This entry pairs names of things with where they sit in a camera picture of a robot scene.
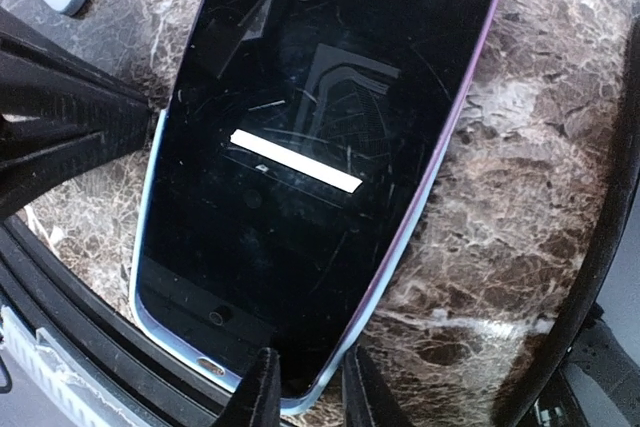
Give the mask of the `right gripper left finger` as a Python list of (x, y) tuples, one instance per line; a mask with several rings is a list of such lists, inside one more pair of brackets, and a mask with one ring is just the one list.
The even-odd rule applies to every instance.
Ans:
[(273, 427), (280, 425), (281, 374), (278, 353), (259, 351), (214, 427)]

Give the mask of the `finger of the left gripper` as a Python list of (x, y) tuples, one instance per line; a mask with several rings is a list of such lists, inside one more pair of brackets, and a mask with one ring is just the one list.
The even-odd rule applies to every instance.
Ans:
[(142, 148), (147, 99), (1, 13), (1, 216)]

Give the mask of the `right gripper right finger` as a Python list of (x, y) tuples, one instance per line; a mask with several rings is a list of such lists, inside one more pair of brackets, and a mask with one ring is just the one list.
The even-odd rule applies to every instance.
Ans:
[(412, 426), (364, 347), (344, 356), (342, 397), (344, 426)]

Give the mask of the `dark purple edged phone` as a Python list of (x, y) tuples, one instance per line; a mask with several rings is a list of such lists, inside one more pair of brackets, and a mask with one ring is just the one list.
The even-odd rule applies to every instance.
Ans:
[(497, 0), (204, 0), (156, 127), (136, 323), (226, 391), (280, 359), (320, 396), (379, 302)]

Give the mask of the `light blue phone case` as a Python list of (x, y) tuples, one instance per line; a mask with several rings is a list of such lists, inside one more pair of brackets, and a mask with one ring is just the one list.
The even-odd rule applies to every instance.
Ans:
[(164, 116), (133, 268), (141, 328), (228, 391), (274, 349), (282, 412), (306, 411), (399, 261), (432, 149), (383, 107), (301, 129), (284, 105)]

